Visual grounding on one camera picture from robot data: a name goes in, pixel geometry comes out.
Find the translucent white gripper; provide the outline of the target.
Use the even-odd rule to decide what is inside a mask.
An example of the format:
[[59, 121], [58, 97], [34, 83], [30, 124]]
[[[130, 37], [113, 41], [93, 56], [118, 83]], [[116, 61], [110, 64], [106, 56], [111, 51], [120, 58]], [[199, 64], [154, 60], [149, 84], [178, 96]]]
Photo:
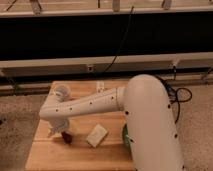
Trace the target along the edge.
[[49, 121], [49, 134], [51, 137], [56, 133], [62, 133], [69, 130], [69, 120], [68, 119], [59, 119], [59, 120], [50, 120]]

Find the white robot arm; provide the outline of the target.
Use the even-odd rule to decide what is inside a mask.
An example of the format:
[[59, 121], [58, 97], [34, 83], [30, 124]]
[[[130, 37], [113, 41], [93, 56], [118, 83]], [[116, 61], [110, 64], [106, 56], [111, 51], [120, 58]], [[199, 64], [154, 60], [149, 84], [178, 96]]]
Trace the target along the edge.
[[122, 111], [136, 171], [184, 171], [171, 103], [158, 78], [142, 74], [123, 87], [71, 101], [64, 97], [58, 90], [51, 92], [39, 112], [54, 133], [64, 131], [73, 116]]

